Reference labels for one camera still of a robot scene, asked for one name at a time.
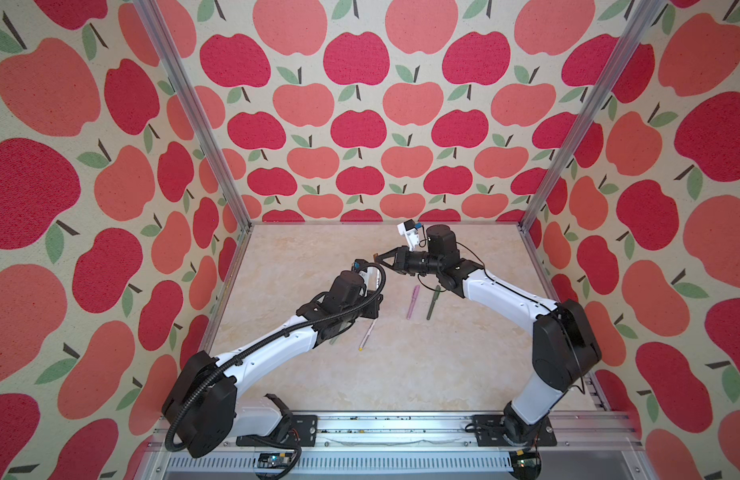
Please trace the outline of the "aluminium front rail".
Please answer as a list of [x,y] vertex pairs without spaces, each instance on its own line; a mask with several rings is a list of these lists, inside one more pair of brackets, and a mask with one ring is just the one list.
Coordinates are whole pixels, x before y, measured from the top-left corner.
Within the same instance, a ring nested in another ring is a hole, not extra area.
[[628,416],[557,411],[527,447],[484,427],[494,412],[303,412],[292,449],[224,440],[209,454],[149,443],[137,479],[655,479]]

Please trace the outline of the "right aluminium corner post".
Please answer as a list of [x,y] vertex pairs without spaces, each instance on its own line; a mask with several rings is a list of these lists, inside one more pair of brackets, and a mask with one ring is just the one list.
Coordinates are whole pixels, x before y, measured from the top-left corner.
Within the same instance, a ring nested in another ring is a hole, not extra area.
[[633,58],[646,32],[651,28],[661,10],[668,5],[668,1],[645,0],[640,1],[628,19],[625,30],[617,41],[613,53],[604,65],[597,82],[592,87],[591,94],[583,103],[569,134],[561,149],[554,155],[551,165],[531,199],[528,209],[519,223],[519,232],[529,235],[530,229],[538,218],[555,185],[562,176],[566,165],[573,159],[574,153],[588,133],[598,112],[613,93],[617,81],[621,78],[625,68]]

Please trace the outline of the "left aluminium corner post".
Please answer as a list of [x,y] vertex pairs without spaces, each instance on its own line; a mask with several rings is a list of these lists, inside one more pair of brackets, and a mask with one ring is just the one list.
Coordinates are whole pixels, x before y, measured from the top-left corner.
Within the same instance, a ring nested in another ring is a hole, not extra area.
[[159,55],[169,80],[181,101],[184,112],[195,133],[195,137],[210,164],[219,188],[230,205],[241,230],[250,234],[252,221],[236,188],[230,167],[219,146],[202,102],[191,83],[183,65],[170,29],[157,1],[136,0],[134,2],[144,28]]

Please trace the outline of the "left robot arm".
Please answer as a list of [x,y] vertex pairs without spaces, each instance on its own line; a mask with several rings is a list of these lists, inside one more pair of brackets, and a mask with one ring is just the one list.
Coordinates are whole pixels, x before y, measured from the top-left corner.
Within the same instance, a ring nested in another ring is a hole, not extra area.
[[162,406],[169,423],[166,450],[199,458],[229,437],[271,447],[294,443],[292,411],[278,396],[248,403],[241,396],[288,361],[346,333],[358,319],[377,318],[386,279],[379,264],[357,260],[277,329],[231,352],[192,355]]

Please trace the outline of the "white pen brown end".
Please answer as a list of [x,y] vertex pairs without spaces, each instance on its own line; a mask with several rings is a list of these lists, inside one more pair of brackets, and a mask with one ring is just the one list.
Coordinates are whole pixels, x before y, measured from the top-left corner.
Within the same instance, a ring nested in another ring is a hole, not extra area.
[[383,292],[383,290],[385,288],[385,285],[386,285],[387,275],[386,275],[385,268],[380,263],[378,263],[376,265],[376,269],[378,271],[378,277],[377,277],[377,281],[376,281],[376,283],[377,283],[376,293],[377,293],[378,297],[381,297],[382,296],[382,292]]

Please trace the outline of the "pink pen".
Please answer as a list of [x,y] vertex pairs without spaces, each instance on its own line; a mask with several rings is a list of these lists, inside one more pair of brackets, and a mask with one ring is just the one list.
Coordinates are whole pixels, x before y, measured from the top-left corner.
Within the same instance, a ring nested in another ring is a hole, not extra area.
[[416,307],[416,304],[417,304],[417,300],[418,300],[419,294],[420,294],[420,285],[416,285],[414,287],[414,289],[413,289],[412,294],[411,294],[410,303],[409,303],[409,306],[408,306],[408,309],[407,309],[407,313],[406,313],[406,319],[407,320],[412,319],[412,316],[413,316],[413,313],[415,311],[415,307]]

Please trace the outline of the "dark green pen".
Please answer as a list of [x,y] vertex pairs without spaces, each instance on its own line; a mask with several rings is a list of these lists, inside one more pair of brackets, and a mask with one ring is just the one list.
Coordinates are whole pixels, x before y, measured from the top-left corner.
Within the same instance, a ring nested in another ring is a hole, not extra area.
[[428,307],[428,310],[427,310],[427,314],[426,314],[426,320],[427,321],[430,321],[432,319],[433,313],[434,313],[434,310],[435,310],[435,307],[436,307],[436,304],[437,304],[437,301],[438,301],[441,293],[442,293],[442,288],[440,286],[436,286],[435,289],[434,289],[434,291],[433,291],[432,298],[431,298],[431,301],[430,301],[430,304],[429,304],[429,307]]

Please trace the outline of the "aluminium corner post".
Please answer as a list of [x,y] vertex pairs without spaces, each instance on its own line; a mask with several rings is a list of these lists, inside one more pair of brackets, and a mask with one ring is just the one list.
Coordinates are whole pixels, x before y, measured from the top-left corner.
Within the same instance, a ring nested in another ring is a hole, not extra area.
[[588,133],[598,112],[613,93],[617,81],[621,78],[625,68],[633,58],[646,32],[651,28],[661,10],[668,5],[668,1],[645,0],[640,1],[628,19],[625,30],[617,41],[613,53],[604,65],[597,82],[592,87],[591,94],[583,103],[569,134],[561,149],[554,155],[551,165],[531,199],[528,209],[519,223],[519,232],[529,235],[530,229],[538,218],[555,185],[562,176],[566,165],[573,159],[574,153]]
[[241,230],[250,234],[252,221],[236,188],[230,167],[219,146],[202,102],[191,83],[183,65],[170,29],[157,1],[136,0],[134,2],[144,28],[159,55],[169,80],[181,101],[184,112],[195,133],[195,137],[210,164],[219,188],[230,205]]

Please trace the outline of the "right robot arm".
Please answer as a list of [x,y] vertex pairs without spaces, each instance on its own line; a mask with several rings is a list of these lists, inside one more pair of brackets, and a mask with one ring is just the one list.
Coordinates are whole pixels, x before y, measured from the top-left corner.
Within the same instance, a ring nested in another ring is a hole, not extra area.
[[429,228],[413,220],[398,225],[407,244],[374,260],[400,274],[434,275],[446,291],[484,305],[531,334],[532,367],[522,392],[503,410],[500,427],[508,444],[525,446],[539,436],[554,406],[602,358],[585,309],[527,292],[493,275],[481,259],[461,255],[464,244],[445,224]]

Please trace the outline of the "white pen yellow tip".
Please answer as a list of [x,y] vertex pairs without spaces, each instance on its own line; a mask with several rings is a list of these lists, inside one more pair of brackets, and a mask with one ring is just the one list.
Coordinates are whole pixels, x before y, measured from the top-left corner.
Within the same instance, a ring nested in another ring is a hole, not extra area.
[[373,321],[370,323],[370,325],[369,325],[369,327],[368,327],[365,335],[363,336],[363,338],[362,338],[362,340],[360,342],[360,345],[359,345],[359,348],[358,348],[358,350],[360,352],[365,349],[365,347],[366,347],[366,345],[367,345],[367,343],[368,343],[368,341],[370,339],[370,336],[373,333],[373,331],[374,331],[374,329],[375,329],[375,327],[377,325],[377,321],[378,321],[378,319],[373,319]]

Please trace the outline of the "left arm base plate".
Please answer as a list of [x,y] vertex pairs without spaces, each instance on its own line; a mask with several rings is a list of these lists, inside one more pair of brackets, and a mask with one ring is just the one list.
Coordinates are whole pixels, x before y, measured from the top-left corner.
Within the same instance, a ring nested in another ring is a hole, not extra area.
[[267,436],[239,436],[236,439],[236,445],[240,447],[279,446],[285,449],[294,449],[297,445],[314,447],[318,420],[317,415],[285,416]]

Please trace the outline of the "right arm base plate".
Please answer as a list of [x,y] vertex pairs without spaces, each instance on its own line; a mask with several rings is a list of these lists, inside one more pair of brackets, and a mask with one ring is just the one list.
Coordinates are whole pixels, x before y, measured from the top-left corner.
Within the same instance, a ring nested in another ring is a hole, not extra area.
[[480,447],[531,448],[555,447],[558,441],[550,420],[545,417],[535,425],[503,415],[474,415],[465,426]]

